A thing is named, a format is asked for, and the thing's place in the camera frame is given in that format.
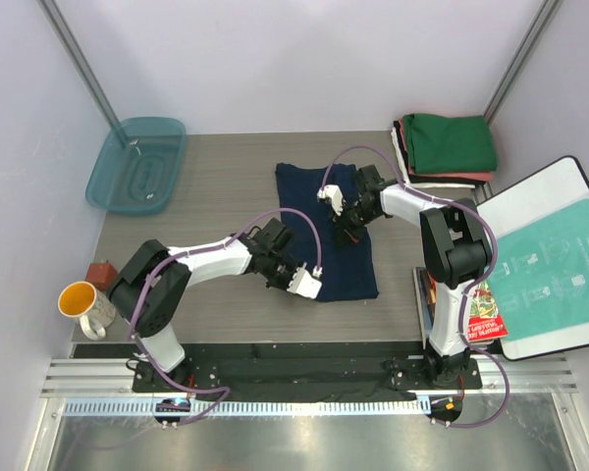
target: folded green towel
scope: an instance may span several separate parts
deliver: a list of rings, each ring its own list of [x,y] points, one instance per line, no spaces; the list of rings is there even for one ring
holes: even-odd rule
[[[489,126],[482,116],[403,117],[410,166],[417,174],[484,172],[498,168]]]

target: stack of folded clothes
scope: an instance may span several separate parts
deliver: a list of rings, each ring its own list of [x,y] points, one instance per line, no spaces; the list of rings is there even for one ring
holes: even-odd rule
[[[415,187],[476,187],[498,167],[482,116],[405,115],[393,122],[391,137],[403,180]]]

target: teal plastic bin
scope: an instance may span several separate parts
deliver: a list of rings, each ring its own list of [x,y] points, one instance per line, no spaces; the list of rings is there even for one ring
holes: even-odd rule
[[[186,127],[171,118],[130,118],[100,150],[85,198],[113,213],[161,212],[173,193],[186,150]]]

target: wooden table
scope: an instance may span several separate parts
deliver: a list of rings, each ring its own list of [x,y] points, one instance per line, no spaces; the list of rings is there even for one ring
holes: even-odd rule
[[[189,246],[220,240],[257,214],[278,207],[275,165],[323,168],[344,148],[372,145],[394,156],[387,132],[310,132],[191,135],[186,160],[172,200],[155,216],[108,214],[95,260],[121,269],[150,238]],[[375,163],[391,172],[372,152],[352,151],[343,160],[358,166]],[[437,190],[460,198],[466,189]],[[181,342],[420,340],[411,270],[423,264],[418,228],[393,218],[369,226],[377,299],[319,303],[276,289],[260,276],[228,277],[188,290],[173,319]],[[125,341],[122,318],[105,341]],[[75,328],[75,342],[88,342]]]

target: wall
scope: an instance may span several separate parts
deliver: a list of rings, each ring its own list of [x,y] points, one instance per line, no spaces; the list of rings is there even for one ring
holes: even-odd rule
[[[558,157],[589,178],[589,0],[565,1],[492,126],[501,189]],[[567,354],[589,419],[589,348]]]
[[[480,114],[540,0],[59,0],[121,119],[191,133]]]
[[[36,2],[0,4],[0,470],[23,468],[49,359],[69,347],[56,298],[102,226],[83,195],[107,131]]]

